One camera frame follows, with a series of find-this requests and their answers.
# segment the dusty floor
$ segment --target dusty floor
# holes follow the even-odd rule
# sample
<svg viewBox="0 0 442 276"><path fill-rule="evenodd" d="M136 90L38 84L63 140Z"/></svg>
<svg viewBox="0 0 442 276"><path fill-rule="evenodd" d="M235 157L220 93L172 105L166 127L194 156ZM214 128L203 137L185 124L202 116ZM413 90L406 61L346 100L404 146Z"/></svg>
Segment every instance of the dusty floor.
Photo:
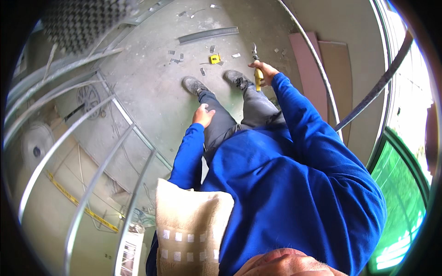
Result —
<svg viewBox="0 0 442 276"><path fill-rule="evenodd" d="M235 69L253 79L254 71L247 64L253 61L251 49L254 42L260 60L284 72L302 92L288 39L293 25L276 1L221 0L214 3L221 8L210 8L210 4L203 0L173 1L135 27L117 46L125 50L108 57L100 67L122 104L170 163L173 163L193 113L199 106L197 98L182 87L183 77L195 76L200 79L240 122L243 117L242 94L222 76L224 71ZM230 26L238 26L240 33L179 45L180 36ZM224 62L222 66L200 65L209 62L211 45L216 46L215 53L219 53ZM168 54L169 50L175 51L175 54ZM241 57L232 58L236 53ZM170 62L171 58L179 59L180 54L184 55L183 62ZM201 75L200 68L204 68L206 76ZM101 97L107 96L100 85L96 87ZM272 88L265 88L264 93L269 98L275 97ZM68 99L74 96L75 93L61 97L59 108L76 104L74 98ZM116 129L121 135L128 126L115 106L112 112L109 109L106 112L105 118L87 121L75 132L83 149L97 163L103 162L118 140ZM120 149L106 172L126 190L132 191L138 179L134 168L141 172L150 151L134 133L130 134L124 145L126 153ZM155 198L156 179L165 178L168 173L156 159L146 179L151 198ZM150 201L145 194L143 196L139 200L139 207L146 206Z"/></svg>

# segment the blue long-sleeve shirt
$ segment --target blue long-sleeve shirt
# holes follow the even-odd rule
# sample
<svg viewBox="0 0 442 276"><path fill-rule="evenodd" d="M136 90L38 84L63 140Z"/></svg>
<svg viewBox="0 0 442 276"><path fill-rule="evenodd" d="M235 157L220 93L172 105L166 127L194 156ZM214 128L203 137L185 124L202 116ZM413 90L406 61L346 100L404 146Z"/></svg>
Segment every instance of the blue long-sleeve shirt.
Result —
<svg viewBox="0 0 442 276"><path fill-rule="evenodd" d="M217 149L201 185L204 128L192 124L169 181L182 189L232 195L220 275L233 275L252 256L282 247L357 275L381 236L384 197L287 77L277 74L272 86L285 126L235 133Z"/></svg>

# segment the wooden board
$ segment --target wooden board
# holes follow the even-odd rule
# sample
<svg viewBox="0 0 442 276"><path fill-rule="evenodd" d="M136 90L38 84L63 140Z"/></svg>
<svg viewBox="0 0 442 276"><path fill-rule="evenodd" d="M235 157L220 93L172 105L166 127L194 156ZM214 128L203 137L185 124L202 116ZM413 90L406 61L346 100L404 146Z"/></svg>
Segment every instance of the wooden board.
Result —
<svg viewBox="0 0 442 276"><path fill-rule="evenodd" d="M346 43L318 41L322 56L322 64L333 91L339 118L342 120L352 110L353 91L350 56ZM328 108L328 123L336 125L332 108ZM344 144L348 144L351 123L342 129Z"/></svg>
<svg viewBox="0 0 442 276"><path fill-rule="evenodd" d="M318 53L321 60L320 48L315 33L307 32L307 36L313 44L314 49ZM289 40L295 54L296 63L298 65L299 74L301 76L302 90L304 96L307 97L324 121L328 119L327 92L322 81L319 69L313 59L305 40L301 34L289 34Z"/></svg>

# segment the yellow caution tape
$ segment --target yellow caution tape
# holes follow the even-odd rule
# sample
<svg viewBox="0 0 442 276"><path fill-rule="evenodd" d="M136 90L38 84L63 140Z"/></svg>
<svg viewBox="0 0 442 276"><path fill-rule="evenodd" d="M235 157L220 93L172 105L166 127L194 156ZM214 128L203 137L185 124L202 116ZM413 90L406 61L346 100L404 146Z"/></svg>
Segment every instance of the yellow caution tape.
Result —
<svg viewBox="0 0 442 276"><path fill-rule="evenodd" d="M49 180L52 182L52 184L54 184L55 187L57 187L57 189L59 189L60 192L62 192L65 195L65 197L67 197L70 201L72 201L72 203L74 203L76 206L78 206L79 201L76 198L74 198L68 191L66 191L66 189L63 188L63 186L61 186L57 181L54 180L54 176L52 175L52 173L50 173L48 170L47 170L47 173L49 175ZM100 216L98 216L97 214L92 212L89 208L85 208L84 212L86 214L90 215L96 221L98 221L101 224L103 224L104 226L106 226L107 228L111 229L112 231L118 232L117 227L115 227L114 225L105 221L103 218L101 218Z"/></svg>

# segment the dirty boot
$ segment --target dirty boot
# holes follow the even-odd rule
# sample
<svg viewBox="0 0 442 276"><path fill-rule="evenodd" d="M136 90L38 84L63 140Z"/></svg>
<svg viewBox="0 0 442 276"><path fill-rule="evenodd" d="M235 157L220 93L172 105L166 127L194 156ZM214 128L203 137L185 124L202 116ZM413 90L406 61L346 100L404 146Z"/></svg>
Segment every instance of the dirty boot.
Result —
<svg viewBox="0 0 442 276"><path fill-rule="evenodd" d="M183 79L183 86L187 89L190 93L192 93L195 96L199 96L201 91L207 90L207 87L199 80L197 80L195 77L187 76Z"/></svg>
<svg viewBox="0 0 442 276"><path fill-rule="evenodd" d="M227 70L224 72L224 77L231 83L236 84L236 87L239 87L241 90L246 89L250 85L254 85L251 80L237 70Z"/></svg>

